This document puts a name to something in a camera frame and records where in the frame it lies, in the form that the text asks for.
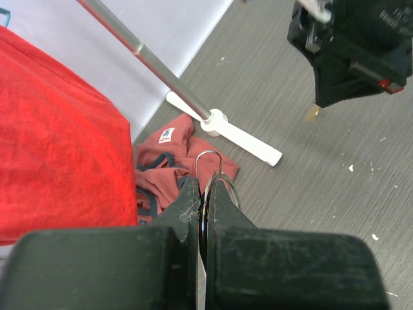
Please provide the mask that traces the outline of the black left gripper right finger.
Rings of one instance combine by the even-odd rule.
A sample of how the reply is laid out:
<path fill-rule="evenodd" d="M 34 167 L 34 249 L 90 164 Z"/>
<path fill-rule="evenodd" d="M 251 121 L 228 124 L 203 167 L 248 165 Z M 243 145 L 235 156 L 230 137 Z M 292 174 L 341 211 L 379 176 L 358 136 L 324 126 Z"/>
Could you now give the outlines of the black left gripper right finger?
<path fill-rule="evenodd" d="M 256 227 L 220 180 L 210 193 L 207 244 L 207 309 L 390 308 L 363 240 Z"/>

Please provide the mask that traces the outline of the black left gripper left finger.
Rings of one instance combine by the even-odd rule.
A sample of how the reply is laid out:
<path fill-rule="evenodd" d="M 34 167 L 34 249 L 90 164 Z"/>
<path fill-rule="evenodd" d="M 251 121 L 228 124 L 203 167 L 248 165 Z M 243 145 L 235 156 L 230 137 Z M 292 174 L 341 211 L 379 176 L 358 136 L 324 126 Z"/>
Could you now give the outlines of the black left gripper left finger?
<path fill-rule="evenodd" d="M 199 183 L 136 227 L 24 235 L 1 271 L 2 309 L 195 309 Z"/>

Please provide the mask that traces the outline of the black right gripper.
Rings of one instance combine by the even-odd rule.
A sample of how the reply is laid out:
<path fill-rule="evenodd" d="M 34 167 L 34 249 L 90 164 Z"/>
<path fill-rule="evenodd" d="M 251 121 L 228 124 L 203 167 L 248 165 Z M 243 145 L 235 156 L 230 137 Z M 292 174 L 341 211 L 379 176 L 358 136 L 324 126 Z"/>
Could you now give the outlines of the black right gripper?
<path fill-rule="evenodd" d="M 313 68 L 317 106 L 395 94 L 412 76 L 412 1 L 295 1 L 287 39 Z"/>

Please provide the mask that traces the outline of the black head key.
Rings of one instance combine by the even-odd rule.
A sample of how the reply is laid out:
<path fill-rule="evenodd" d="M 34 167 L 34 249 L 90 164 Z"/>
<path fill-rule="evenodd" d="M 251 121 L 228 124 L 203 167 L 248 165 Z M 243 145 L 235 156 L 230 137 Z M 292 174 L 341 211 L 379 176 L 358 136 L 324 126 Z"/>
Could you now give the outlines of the black head key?
<path fill-rule="evenodd" d="M 317 119 L 317 116 L 319 115 L 320 110 L 321 110 L 321 108 L 319 106 L 312 105 L 309 108 L 309 110 L 308 110 L 308 112 L 305 116 L 305 121 L 307 121 L 309 123 L 314 122 Z"/>

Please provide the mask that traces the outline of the keyring with tagged keys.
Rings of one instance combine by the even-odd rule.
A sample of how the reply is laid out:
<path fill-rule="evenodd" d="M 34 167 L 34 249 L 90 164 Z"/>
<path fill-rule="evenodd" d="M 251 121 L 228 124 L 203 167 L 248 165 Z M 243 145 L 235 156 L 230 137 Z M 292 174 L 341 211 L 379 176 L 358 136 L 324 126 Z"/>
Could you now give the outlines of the keyring with tagged keys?
<path fill-rule="evenodd" d="M 230 177 L 225 174 L 222 170 L 223 167 L 223 159 L 220 153 L 215 150 L 206 150 L 201 152 L 196 158 L 196 178 L 199 179 L 199 162 L 200 159 L 206 154 L 213 154 L 216 155 L 219 159 L 219 168 L 218 170 L 214 170 L 212 173 L 211 178 L 206 183 L 205 189 L 202 192 L 199 189 L 200 195 L 200 205 L 198 209 L 198 242 L 199 242 L 199 252 L 203 262 L 203 265 L 206 266 L 207 262 L 207 251 L 208 251 L 208 212 L 209 212 L 209 201 L 210 201 L 210 193 L 212 190 L 212 186 L 215 181 L 221 180 L 229 187 L 227 192 L 235 204 L 235 206 L 241 211 L 241 202 L 239 199 L 239 194 L 236 191 L 234 182 L 230 179 Z"/>

